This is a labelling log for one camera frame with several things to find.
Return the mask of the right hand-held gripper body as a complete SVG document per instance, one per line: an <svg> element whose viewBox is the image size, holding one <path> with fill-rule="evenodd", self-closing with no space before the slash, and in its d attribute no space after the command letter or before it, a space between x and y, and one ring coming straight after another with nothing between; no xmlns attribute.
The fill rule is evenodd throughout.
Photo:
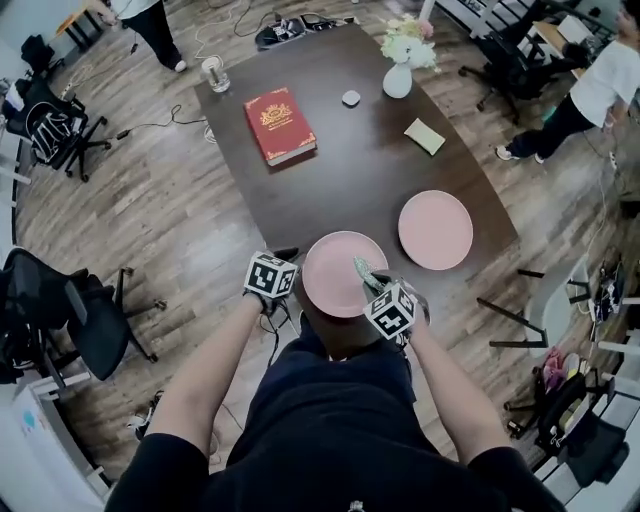
<svg viewBox="0 0 640 512"><path fill-rule="evenodd" d="M412 286L396 281L373 297L364 307L363 313L384 339L394 340L412 328L419 310L429 321L426 299Z"/></svg>

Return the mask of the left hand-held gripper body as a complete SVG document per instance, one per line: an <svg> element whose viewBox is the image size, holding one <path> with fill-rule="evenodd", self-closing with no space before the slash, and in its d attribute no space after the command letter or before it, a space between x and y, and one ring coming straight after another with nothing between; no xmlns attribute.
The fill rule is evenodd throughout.
<svg viewBox="0 0 640 512"><path fill-rule="evenodd" d="M299 267L294 261L283 261L270 252L255 252L244 280L243 294L255 295L264 315L272 315L294 287Z"/></svg>

